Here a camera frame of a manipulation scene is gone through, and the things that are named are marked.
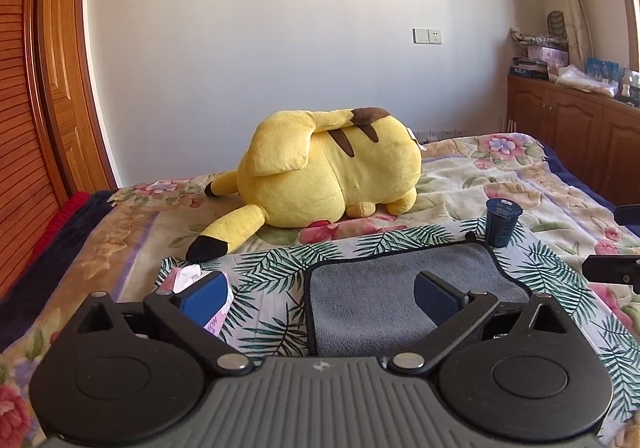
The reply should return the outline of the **pink tissue pack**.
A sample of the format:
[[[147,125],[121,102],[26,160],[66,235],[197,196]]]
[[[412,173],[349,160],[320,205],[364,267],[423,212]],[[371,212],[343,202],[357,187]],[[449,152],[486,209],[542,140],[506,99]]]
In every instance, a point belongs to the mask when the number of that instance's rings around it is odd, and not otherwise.
[[[183,315],[219,338],[234,300],[228,275],[200,265],[174,267],[160,283],[160,290],[175,293]]]

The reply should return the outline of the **palm leaf print cloth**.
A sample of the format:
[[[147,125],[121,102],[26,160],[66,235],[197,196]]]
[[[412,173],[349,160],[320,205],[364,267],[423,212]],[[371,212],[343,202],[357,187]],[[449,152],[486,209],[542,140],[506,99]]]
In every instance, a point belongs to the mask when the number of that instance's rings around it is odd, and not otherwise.
[[[213,270],[225,273],[233,303],[221,337],[255,361],[267,355],[306,353],[303,334],[303,272],[323,260],[366,259],[405,253],[420,246],[459,242],[468,232],[481,237],[485,220],[427,223],[311,245],[256,249],[222,257],[186,278],[196,281]],[[613,383],[612,407],[600,431],[611,436],[639,409],[639,344],[581,275],[523,226],[496,253],[504,273],[525,289],[553,295],[582,330],[603,361]]]

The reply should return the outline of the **grey folded towel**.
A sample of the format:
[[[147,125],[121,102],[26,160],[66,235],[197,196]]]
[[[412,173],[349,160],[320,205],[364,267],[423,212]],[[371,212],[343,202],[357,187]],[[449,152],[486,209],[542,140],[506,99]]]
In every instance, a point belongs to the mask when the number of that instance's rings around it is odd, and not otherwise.
[[[414,280],[421,271],[434,273],[462,293],[485,290],[503,303],[526,303],[532,295],[480,242],[322,261],[305,272],[309,353],[381,357],[435,330],[414,300]]]

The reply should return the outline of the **floral bed blanket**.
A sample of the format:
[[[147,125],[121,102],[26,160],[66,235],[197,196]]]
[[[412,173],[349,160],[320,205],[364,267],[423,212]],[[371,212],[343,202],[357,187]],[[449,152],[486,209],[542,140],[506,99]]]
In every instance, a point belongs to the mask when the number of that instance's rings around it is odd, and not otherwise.
[[[28,401],[35,368],[88,293],[110,292],[139,301],[160,285],[170,268],[182,267],[184,252],[214,218],[233,211],[236,197],[206,197],[202,176],[157,180],[122,188],[93,229],[29,330],[1,350],[1,442],[35,447],[44,436]],[[442,140],[427,145],[416,204],[394,217],[384,211],[342,223],[305,229],[263,227],[236,252],[360,238],[427,223],[485,220],[486,202],[503,197],[521,206],[523,226],[582,275],[591,254],[634,254],[637,232],[619,226],[607,201],[564,171],[552,151],[521,134]],[[639,298],[622,285],[590,287],[639,344]],[[639,442],[639,409],[604,440],[613,447]]]

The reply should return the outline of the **dark blue cup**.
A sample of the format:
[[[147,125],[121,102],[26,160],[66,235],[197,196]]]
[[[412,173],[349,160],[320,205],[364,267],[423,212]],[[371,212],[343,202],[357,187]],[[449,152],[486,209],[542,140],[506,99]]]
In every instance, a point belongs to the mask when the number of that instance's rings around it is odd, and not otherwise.
[[[485,238],[492,247],[505,247],[509,244],[522,208],[502,197],[494,197],[486,202],[487,216]]]

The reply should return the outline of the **red blanket edge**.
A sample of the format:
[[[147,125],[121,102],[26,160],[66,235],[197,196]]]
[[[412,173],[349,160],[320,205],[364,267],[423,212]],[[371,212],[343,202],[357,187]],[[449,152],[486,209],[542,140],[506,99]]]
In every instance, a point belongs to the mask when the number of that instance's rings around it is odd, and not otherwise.
[[[52,216],[43,233],[32,249],[32,255],[27,260],[30,266],[54,241],[62,228],[68,223],[90,200],[91,194],[84,191],[76,192]]]

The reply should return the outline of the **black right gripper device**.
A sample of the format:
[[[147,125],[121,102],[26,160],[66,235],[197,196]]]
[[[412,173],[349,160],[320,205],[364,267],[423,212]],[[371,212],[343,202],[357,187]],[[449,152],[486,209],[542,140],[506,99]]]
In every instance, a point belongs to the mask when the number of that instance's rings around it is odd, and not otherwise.
[[[638,226],[639,205],[619,206],[614,220],[620,225]],[[634,293],[640,290],[640,267],[638,255],[590,255],[582,263],[582,275],[594,283],[628,285]]]

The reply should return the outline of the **dark navy blanket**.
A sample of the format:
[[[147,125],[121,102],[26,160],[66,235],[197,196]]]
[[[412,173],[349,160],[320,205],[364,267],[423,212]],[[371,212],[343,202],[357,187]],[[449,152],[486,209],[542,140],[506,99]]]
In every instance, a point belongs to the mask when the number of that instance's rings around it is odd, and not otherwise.
[[[90,193],[88,203],[62,228],[52,244],[26,269],[1,300],[1,349],[23,336],[81,251],[88,236],[111,212],[114,190]]]

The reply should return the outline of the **yellow Pikachu plush toy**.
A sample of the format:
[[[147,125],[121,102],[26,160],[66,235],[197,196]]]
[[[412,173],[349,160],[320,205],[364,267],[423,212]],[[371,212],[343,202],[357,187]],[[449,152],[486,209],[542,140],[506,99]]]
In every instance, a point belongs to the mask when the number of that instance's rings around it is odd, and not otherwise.
[[[243,204],[207,226],[186,260],[230,254],[265,225],[336,223],[369,217],[378,206],[408,213],[421,169],[418,139],[384,108],[274,113],[256,127],[238,167],[206,186],[208,197],[236,194]]]

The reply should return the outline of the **wooden low cabinet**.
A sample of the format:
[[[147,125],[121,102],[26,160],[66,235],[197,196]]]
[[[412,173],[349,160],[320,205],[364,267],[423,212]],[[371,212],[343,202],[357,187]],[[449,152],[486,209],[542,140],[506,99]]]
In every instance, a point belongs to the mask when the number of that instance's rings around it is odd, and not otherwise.
[[[506,127],[549,145],[564,167],[615,205],[639,202],[639,110],[510,75]]]

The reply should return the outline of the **clear plastic bag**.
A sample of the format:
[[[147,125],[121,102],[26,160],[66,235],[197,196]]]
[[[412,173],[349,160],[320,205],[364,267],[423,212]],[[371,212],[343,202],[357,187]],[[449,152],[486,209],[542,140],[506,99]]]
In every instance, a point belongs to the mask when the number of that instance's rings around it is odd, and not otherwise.
[[[582,72],[573,64],[560,67],[558,72],[559,74],[555,79],[555,85],[557,86],[579,90],[585,93],[600,94],[608,98],[614,98],[617,94],[616,82],[613,82],[613,84],[601,82]]]

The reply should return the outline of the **stack of books and boxes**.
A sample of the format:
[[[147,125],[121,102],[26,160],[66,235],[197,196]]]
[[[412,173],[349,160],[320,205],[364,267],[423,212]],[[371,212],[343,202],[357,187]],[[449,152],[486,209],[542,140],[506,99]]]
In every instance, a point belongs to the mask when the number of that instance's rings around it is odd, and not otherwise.
[[[532,36],[511,27],[509,32],[514,56],[509,74],[528,79],[555,82],[559,70],[570,64],[570,54],[563,41],[550,36]]]

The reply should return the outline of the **blue picture box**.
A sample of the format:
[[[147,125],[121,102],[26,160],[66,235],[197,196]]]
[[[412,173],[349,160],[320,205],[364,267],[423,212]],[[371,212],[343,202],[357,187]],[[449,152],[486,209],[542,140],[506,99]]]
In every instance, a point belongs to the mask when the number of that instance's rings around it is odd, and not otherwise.
[[[597,79],[598,82],[607,82],[608,84],[612,84],[612,82],[619,82],[620,64],[588,56],[586,62],[586,74]]]

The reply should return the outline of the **white wall switch socket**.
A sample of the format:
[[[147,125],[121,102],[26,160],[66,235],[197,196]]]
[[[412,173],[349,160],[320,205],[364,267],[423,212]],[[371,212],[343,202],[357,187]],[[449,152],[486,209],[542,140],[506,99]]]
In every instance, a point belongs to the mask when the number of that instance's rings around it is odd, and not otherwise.
[[[442,44],[442,31],[416,27],[412,30],[415,44]]]

